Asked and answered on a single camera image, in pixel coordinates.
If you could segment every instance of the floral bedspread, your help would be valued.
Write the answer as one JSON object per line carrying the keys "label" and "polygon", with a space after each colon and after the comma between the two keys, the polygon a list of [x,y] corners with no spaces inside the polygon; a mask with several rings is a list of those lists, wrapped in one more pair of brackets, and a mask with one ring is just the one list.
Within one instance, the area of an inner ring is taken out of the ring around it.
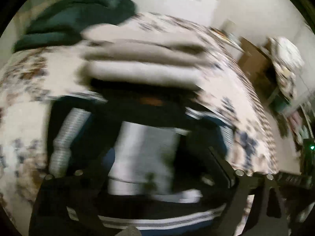
{"label": "floral bedspread", "polygon": [[[196,101],[236,126],[227,160],[248,174],[277,171],[274,140],[261,103],[251,83],[207,28],[150,13],[138,14],[124,24],[147,31],[196,32],[207,43],[209,59],[209,66],[200,67],[202,90]],[[0,202],[22,235],[28,234],[32,204],[45,176],[50,100],[89,90],[80,58],[85,47],[83,41],[17,52],[0,72]]]}

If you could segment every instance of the patterned bedsheet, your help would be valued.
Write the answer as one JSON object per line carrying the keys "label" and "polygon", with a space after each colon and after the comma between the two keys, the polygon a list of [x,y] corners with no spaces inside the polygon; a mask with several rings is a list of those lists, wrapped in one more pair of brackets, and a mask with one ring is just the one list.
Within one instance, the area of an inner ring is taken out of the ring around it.
{"label": "patterned bedsheet", "polygon": [[[197,102],[221,113],[235,126],[227,160],[235,169],[275,173],[275,144],[251,83],[208,29],[165,15],[137,14],[124,24],[147,31],[194,31],[207,43],[209,66],[203,72]],[[37,191],[45,174],[45,137],[52,97],[89,90],[84,81],[83,41],[15,53],[0,78],[0,202],[27,235]]]}

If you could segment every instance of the beige folded cloth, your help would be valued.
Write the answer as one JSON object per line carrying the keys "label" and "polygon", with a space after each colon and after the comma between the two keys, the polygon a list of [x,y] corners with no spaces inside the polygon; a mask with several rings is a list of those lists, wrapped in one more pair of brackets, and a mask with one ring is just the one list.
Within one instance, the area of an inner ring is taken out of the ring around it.
{"label": "beige folded cloth", "polygon": [[96,43],[136,41],[169,48],[190,47],[191,49],[202,51],[205,44],[199,37],[191,32],[165,33],[131,29],[127,26],[114,26],[110,24],[93,25],[81,32],[84,39]]}
{"label": "beige folded cloth", "polygon": [[209,64],[204,53],[193,55],[154,44],[121,41],[89,47],[83,57],[86,60],[125,60],[180,66]]}
{"label": "beige folded cloth", "polygon": [[90,77],[105,81],[120,81],[199,90],[201,72],[195,67],[181,67],[128,61],[90,61]]}

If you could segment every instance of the brown box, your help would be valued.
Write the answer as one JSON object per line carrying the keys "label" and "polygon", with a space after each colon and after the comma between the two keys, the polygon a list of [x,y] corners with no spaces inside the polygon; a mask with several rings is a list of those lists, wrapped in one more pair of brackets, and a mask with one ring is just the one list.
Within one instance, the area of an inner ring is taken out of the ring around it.
{"label": "brown box", "polygon": [[238,61],[248,79],[254,84],[257,77],[271,66],[271,61],[259,48],[248,40],[241,39],[241,48],[245,51]]}

